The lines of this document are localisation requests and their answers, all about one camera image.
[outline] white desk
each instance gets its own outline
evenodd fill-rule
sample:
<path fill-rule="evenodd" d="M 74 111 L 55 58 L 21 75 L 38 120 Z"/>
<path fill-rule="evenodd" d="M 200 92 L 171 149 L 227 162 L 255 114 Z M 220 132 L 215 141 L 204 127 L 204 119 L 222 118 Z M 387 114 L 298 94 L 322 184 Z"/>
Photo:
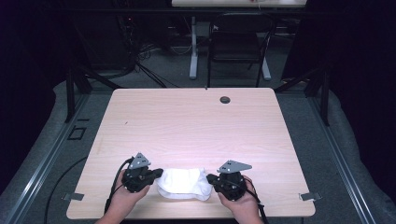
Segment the white desk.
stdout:
<path fill-rule="evenodd" d="M 306 0 L 172 0 L 173 7 L 249 7 L 249 8 L 303 8 Z M 196 48 L 196 21 L 191 19 L 191 65 L 190 78 L 196 79 L 198 66 L 198 53 Z M 267 60 L 264 58 L 262 65 L 264 80 L 271 80 Z"/>
<path fill-rule="evenodd" d="M 228 96 L 223 104 L 219 98 Z M 227 160 L 253 166 L 243 171 L 253 179 L 268 217 L 309 217 L 312 202 L 299 199 L 308 187 L 276 96 L 271 89 L 138 89 L 116 90 L 78 181 L 69 218 L 102 216 L 120 165 L 137 152 L 150 169 L 204 167 L 218 175 Z M 217 193 L 205 201 L 170 200 L 157 185 L 128 218 L 227 218 Z"/>

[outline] hand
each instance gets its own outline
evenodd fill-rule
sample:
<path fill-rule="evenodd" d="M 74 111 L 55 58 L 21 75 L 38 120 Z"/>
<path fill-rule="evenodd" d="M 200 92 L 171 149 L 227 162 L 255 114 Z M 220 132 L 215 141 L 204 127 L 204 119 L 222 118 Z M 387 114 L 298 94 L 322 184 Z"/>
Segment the hand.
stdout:
<path fill-rule="evenodd" d="M 247 189 L 255 193 L 253 186 L 249 181 L 247 183 Z M 256 199 L 245 192 L 242 198 L 237 201 L 229 201 L 222 193 L 218 193 L 221 203 L 233 212 L 233 217 L 239 224 L 262 224 L 262 220 L 259 216 L 259 207 L 257 205 Z"/>
<path fill-rule="evenodd" d="M 148 193 L 149 185 L 145 186 L 142 190 L 136 193 L 131 193 L 124 186 L 118 189 L 118 187 L 122 185 L 121 180 L 124 173 L 125 170 L 120 172 L 116 184 L 117 191 L 114 193 L 113 198 L 111 199 L 111 204 L 108 207 L 107 212 L 96 222 L 96 224 L 122 222 L 134 209 L 136 203 Z"/>

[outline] white towel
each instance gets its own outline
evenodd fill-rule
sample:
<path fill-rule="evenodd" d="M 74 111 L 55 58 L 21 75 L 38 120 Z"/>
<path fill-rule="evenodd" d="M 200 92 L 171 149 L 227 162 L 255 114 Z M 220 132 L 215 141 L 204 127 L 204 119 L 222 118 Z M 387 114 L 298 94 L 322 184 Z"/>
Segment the white towel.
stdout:
<path fill-rule="evenodd" d="M 169 199 L 192 199 L 206 201 L 210 197 L 212 185 L 206 180 L 204 168 L 164 169 L 156 179 L 158 192 Z"/>

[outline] desk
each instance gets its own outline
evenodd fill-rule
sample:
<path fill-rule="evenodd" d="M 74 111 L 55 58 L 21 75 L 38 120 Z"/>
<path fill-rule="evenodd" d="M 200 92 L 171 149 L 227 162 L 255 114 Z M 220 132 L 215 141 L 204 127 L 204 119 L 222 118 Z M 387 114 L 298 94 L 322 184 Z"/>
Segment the desk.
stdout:
<path fill-rule="evenodd" d="M 223 104 L 219 98 L 228 96 Z M 308 187 L 274 91 L 264 88 L 116 90 L 78 181 L 69 218 L 102 216 L 120 165 L 137 152 L 150 169 L 204 167 L 207 174 L 227 160 L 252 165 L 268 217 L 309 217 L 312 202 L 299 199 Z M 128 218 L 227 218 L 217 193 L 205 201 L 170 200 L 151 186 Z"/>
<path fill-rule="evenodd" d="M 172 0 L 173 7 L 255 7 L 261 9 L 262 7 L 274 8 L 303 8 L 306 0 Z M 195 17 L 191 19 L 191 65 L 190 78 L 196 79 L 198 66 L 198 53 L 196 48 L 196 31 L 195 31 Z M 267 60 L 264 58 L 262 65 L 262 73 L 264 80 L 271 80 L 270 70 L 268 68 Z"/>

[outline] gray carpet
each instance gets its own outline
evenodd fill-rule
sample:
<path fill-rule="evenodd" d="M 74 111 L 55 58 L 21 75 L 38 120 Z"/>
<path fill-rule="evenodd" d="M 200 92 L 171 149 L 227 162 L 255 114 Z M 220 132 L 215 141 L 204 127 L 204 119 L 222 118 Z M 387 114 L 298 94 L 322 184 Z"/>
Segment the gray carpet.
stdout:
<path fill-rule="evenodd" d="M 275 37 L 272 39 L 271 46 L 268 49 L 267 62 L 273 79 L 271 81 L 262 81 L 261 87 L 275 88 L 281 85 L 280 76 L 289 52 L 290 43 L 285 38 Z M 149 58 L 142 61 L 142 64 L 180 88 L 203 88 L 206 84 L 205 46 L 200 47 L 199 53 L 198 78 L 195 80 L 189 79 L 190 53 L 176 54 L 172 50 L 168 52 L 154 50 L 150 53 Z M 227 69 L 223 69 L 220 66 L 217 68 L 218 75 L 221 77 L 223 74 L 228 73 L 230 70 Z M 142 71 L 133 72 L 125 77 L 114 78 L 112 81 L 126 88 L 159 88 Z M 232 80 L 229 82 L 219 79 L 217 82 L 219 86 L 235 85 Z M 47 201 L 56 180 L 72 164 L 89 154 L 93 139 L 111 95 L 111 90 L 108 87 L 95 80 L 91 80 L 91 83 L 94 91 L 87 99 L 81 97 L 81 99 L 85 99 L 85 104 L 78 111 L 74 122 L 70 124 L 72 127 L 85 130 L 85 133 L 80 140 L 64 140 L 60 146 L 61 150 L 59 155 L 57 155 L 57 160 L 46 176 L 45 182 L 32 200 L 32 204 L 25 207 L 25 213 L 22 213 L 21 223 L 44 223 Z M 170 88 L 176 88 L 167 82 L 165 83 Z M 301 83 L 287 93 L 278 94 L 277 99 L 297 156 L 302 165 L 308 187 L 311 191 L 319 192 L 323 196 L 323 199 L 315 202 L 317 212 L 312 217 L 305 218 L 304 223 L 361 223 L 359 214 L 350 199 L 339 170 L 334 164 L 331 153 L 332 149 L 321 128 L 320 120 L 315 116 L 317 111 L 312 106 L 311 99 L 305 98 L 301 92 L 303 87 L 304 83 Z M 57 136 L 62 132 L 66 112 L 64 83 L 55 88 L 55 92 L 57 93 L 57 103 L 52 111 L 51 118 L 37 139 L 25 164 L 17 172 L 6 191 L 0 197 L 0 203 L 2 204 L 1 223 L 5 223 L 8 215 L 12 215 L 12 208 L 18 203 L 18 199 L 21 197 L 24 188 L 34 175 L 35 168 L 50 152 L 54 142 L 57 140 Z M 356 145 L 353 132 L 350 130 L 339 103 L 333 94 L 331 94 L 330 98 L 329 121 L 334 138 L 361 188 L 376 223 L 396 223 L 396 209 L 394 204 L 376 187 L 366 169 L 361 164 L 359 160 L 359 149 Z M 82 161 L 73 167 L 56 187 L 48 207 L 48 223 L 94 222 L 94 220 L 68 219 L 65 215 L 68 201 L 62 199 L 65 193 L 74 192 L 84 163 L 85 161 Z M 272 224 L 301 223 L 301 220 L 297 217 L 271 217 L 269 221 Z M 233 220 L 164 220 L 161 223 L 222 222 L 234 223 Z"/>

